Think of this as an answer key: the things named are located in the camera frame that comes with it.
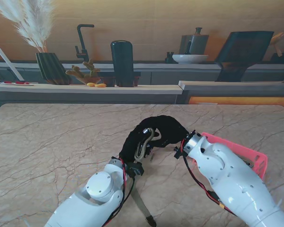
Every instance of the beige wall tile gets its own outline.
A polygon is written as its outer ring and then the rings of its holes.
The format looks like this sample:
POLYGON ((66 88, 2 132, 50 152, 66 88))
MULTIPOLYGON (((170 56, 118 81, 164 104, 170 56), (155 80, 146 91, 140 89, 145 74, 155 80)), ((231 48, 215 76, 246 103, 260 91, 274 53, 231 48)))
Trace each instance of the beige wall tile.
POLYGON ((0 16, 0 43, 24 43, 14 23, 0 16))
POLYGON ((86 21, 81 18, 57 17, 52 28, 49 42, 80 43, 77 26, 86 21))
POLYGON ((48 52, 56 53, 59 60, 78 60, 75 45, 77 43, 47 43, 48 52))
POLYGON ((156 19, 154 24, 154 43, 167 49, 173 46, 179 51, 181 36, 195 33, 188 19, 156 19))
MULTIPOLYGON (((128 40, 135 60, 163 60, 166 52, 178 53, 181 36, 203 27, 209 34, 205 50, 212 61, 232 31, 284 32, 284 0, 55 0, 55 19, 48 46, 61 60, 77 60, 81 49, 78 24, 87 50, 96 60, 111 60, 110 43, 128 40)), ((35 59, 36 50, 0 15, 0 46, 13 59, 35 59)), ((279 43, 284 50, 284 39, 279 43)), ((274 49, 270 47, 266 59, 274 49)))
POLYGON ((84 42, 106 44, 124 39, 133 44, 153 43, 153 20, 149 19, 56 18, 49 41, 80 44, 78 24, 95 25, 81 29, 84 42))
POLYGON ((153 20, 150 19, 90 19, 95 27, 83 32, 84 40, 106 44, 127 40, 133 44, 153 44, 153 20))
POLYGON ((155 0, 81 0, 88 18, 152 19, 155 0))
MULTIPOLYGON (((170 1, 170 8, 184 5, 183 1, 170 1)), ((217 18, 284 18, 284 0, 195 0, 186 3, 186 9, 180 9, 180 13, 187 13, 191 9, 191 16, 203 18, 205 20, 215 20, 217 18)))
POLYGON ((194 0, 155 0, 155 18, 191 19, 196 13, 194 0))
POLYGON ((56 17, 65 18, 81 18, 86 17, 84 12, 88 8, 83 4, 82 0, 55 0, 55 11, 56 17))
POLYGON ((10 60, 35 60, 37 49, 27 44, 4 44, 0 48, 10 60))

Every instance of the black connector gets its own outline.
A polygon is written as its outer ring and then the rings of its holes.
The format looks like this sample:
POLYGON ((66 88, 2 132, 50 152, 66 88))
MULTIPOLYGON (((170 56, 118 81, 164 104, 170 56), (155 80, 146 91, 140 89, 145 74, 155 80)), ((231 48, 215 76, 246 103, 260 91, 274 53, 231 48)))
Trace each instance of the black connector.
POLYGON ((215 192, 209 191, 209 190, 207 190, 207 191, 210 194, 210 196, 213 197, 215 200, 217 200, 217 201, 220 200, 219 196, 215 192))
POLYGON ((174 155, 174 157, 175 157, 176 159, 179 159, 179 158, 180 158, 181 156, 183 156, 183 155, 185 155, 185 157, 188 156, 188 154, 187 154, 186 152, 183 151, 183 153, 182 153, 182 152, 181 152, 181 149, 178 148, 178 147, 175 147, 175 148, 174 148, 174 151, 176 152, 175 155, 174 155))
POLYGON ((142 167, 142 163, 141 162, 137 162, 137 163, 129 162, 129 163, 127 163, 126 173, 132 179, 134 179, 134 177, 136 175, 142 176, 144 174, 144 169, 142 167))
POLYGON ((153 219, 153 216, 148 216, 147 218, 146 218, 146 220, 147 220, 147 222, 148 222, 148 224, 151 226, 151 227, 156 227, 157 226, 157 223, 156 223, 156 221, 155 221, 155 219, 153 219))

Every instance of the pink tray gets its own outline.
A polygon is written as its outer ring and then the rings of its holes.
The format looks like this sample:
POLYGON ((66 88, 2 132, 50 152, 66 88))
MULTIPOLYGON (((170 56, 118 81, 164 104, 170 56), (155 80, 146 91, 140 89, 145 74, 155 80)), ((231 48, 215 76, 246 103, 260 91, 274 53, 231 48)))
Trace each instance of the pink tray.
POLYGON ((257 152, 255 150, 246 148, 242 145, 230 142, 228 140, 222 139, 217 136, 213 136, 211 134, 208 134, 206 132, 202 133, 203 136, 207 137, 208 142, 210 143, 221 143, 225 146, 227 146, 230 150, 232 150, 233 153, 236 155, 245 157, 252 161, 254 163, 254 166, 252 168, 253 171, 258 174, 258 176, 264 180, 264 175, 267 169, 267 163, 268 163, 268 158, 265 154, 262 154, 260 152, 257 152))

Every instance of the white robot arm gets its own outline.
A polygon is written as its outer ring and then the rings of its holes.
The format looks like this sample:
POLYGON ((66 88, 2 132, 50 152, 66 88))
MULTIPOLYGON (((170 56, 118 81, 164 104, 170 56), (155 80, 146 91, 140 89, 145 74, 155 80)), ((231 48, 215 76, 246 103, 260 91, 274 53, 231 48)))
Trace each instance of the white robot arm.
POLYGON ((250 227, 284 227, 284 212, 276 205, 265 183, 227 146, 210 143, 192 132, 183 151, 196 160, 222 206, 226 206, 250 227))
MULTIPOLYGON (((209 143, 206 137, 192 132, 183 140, 181 148, 184 157, 188 155, 196 160, 201 174, 219 197, 221 207, 227 207, 250 227, 284 227, 280 203, 275 204, 260 177, 228 147, 209 143)), ((124 202, 121 188, 127 175, 123 167, 119 159, 111 159, 102 172, 95 173, 83 188, 56 209, 45 227, 106 225, 124 202)))
POLYGON ((84 187, 56 209, 45 227, 103 226, 121 204, 123 174, 121 161, 111 159, 103 171, 92 175, 84 187))

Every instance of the black fabric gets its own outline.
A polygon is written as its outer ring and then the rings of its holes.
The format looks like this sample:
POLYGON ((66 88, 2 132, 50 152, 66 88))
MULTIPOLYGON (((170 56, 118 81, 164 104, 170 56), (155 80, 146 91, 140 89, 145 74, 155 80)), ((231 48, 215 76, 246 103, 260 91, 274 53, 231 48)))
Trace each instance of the black fabric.
POLYGON ((164 148, 168 144, 178 143, 188 134, 188 131, 171 116, 160 115, 145 118, 129 133, 123 148, 119 153, 119 157, 122 158, 125 163, 134 162, 135 151, 138 143, 141 142, 145 136, 143 130, 146 128, 153 128, 154 130, 158 129, 161 135, 159 140, 149 142, 150 148, 164 148))

